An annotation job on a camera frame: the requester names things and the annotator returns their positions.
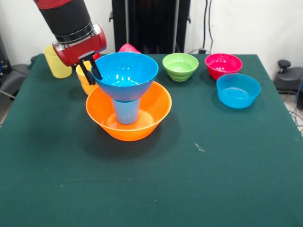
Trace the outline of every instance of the pink bowl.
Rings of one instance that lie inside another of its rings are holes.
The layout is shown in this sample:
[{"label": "pink bowl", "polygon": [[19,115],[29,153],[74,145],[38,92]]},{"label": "pink bowl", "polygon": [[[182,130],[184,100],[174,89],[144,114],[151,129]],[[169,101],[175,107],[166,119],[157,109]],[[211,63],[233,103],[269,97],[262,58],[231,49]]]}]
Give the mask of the pink bowl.
[{"label": "pink bowl", "polygon": [[214,53],[205,59],[207,69],[215,80],[227,73],[237,73],[242,68],[242,61],[234,55]]}]

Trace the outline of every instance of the plastic bowl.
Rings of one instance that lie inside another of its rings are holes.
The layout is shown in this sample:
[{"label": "plastic bowl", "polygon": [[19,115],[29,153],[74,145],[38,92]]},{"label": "plastic bowl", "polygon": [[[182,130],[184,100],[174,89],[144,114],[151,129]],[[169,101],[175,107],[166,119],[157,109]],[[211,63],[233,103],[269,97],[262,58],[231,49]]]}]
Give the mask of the plastic bowl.
[{"label": "plastic bowl", "polygon": [[131,102],[139,99],[152,85],[158,73],[157,62],[134,52],[116,52],[96,60],[102,79],[96,83],[114,100]]},{"label": "plastic bowl", "polygon": [[190,78],[199,65],[197,58],[187,53],[169,54],[162,63],[170,78],[178,82]]},{"label": "plastic bowl", "polygon": [[261,92],[261,86],[254,78],[244,74],[226,74],[217,80],[217,92],[223,104],[242,109],[255,101]]},{"label": "plastic bowl", "polygon": [[170,109],[170,94],[157,82],[153,82],[141,97],[138,119],[132,124],[118,122],[111,98],[99,87],[86,100],[86,110],[91,119],[109,135],[124,141],[141,140],[150,135]]},{"label": "plastic bowl", "polygon": [[217,80],[227,73],[237,73],[242,69],[242,61],[234,55],[215,53],[207,56],[205,64],[209,74]]}]

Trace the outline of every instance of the blue bowl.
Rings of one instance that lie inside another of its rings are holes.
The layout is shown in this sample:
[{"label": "blue bowl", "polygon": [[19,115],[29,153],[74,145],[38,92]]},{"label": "blue bowl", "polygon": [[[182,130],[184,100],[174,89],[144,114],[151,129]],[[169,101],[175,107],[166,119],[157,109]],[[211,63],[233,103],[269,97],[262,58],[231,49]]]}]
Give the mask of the blue bowl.
[{"label": "blue bowl", "polygon": [[142,53],[116,52],[96,60],[102,75],[96,83],[112,99],[131,102],[139,99],[152,85],[158,73],[157,62]]},{"label": "blue bowl", "polygon": [[250,106],[261,92],[260,84],[252,77],[233,73],[217,80],[219,100],[226,106],[242,109]]}]

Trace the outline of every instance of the plastic cup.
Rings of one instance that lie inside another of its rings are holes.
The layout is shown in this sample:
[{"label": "plastic cup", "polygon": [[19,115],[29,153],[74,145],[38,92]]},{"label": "plastic cup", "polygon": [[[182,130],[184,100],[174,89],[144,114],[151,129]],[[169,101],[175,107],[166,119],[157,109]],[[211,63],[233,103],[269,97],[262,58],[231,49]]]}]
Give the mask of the plastic cup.
[{"label": "plastic cup", "polygon": [[132,102],[118,102],[112,99],[115,113],[121,124],[132,124],[138,118],[140,99]]},{"label": "plastic cup", "polygon": [[[89,61],[85,61],[84,65],[85,65],[86,69],[90,71],[91,63]],[[87,95],[89,95],[93,89],[95,89],[96,87],[98,87],[98,84],[89,85],[89,83],[88,83],[88,81],[87,81],[87,79],[86,79],[86,77],[85,77],[85,75],[84,75],[84,73],[83,73],[80,65],[77,65],[76,72],[77,72],[77,76],[78,76],[78,78],[80,80],[81,86],[82,86],[84,92]]]},{"label": "plastic cup", "polygon": [[119,52],[135,52],[135,53],[141,53],[141,52],[139,52],[136,48],[134,48],[134,47],[133,47],[132,45],[130,45],[130,44],[124,44],[124,45],[120,48]]},{"label": "plastic cup", "polygon": [[71,66],[66,66],[63,64],[53,49],[53,46],[46,47],[44,49],[44,55],[54,77],[63,79],[71,75]]}]

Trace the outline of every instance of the table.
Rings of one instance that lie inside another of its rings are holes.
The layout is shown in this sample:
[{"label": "table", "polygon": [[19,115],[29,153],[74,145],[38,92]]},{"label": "table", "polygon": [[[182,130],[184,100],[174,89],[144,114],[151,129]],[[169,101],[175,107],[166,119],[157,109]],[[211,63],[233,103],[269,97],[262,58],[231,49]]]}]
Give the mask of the table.
[{"label": "table", "polygon": [[173,104],[136,142],[106,134],[75,73],[55,79],[37,57],[0,128],[1,226],[303,225],[303,140],[259,58],[239,55],[262,91],[235,110],[218,100],[206,55],[183,83],[151,57]]}]

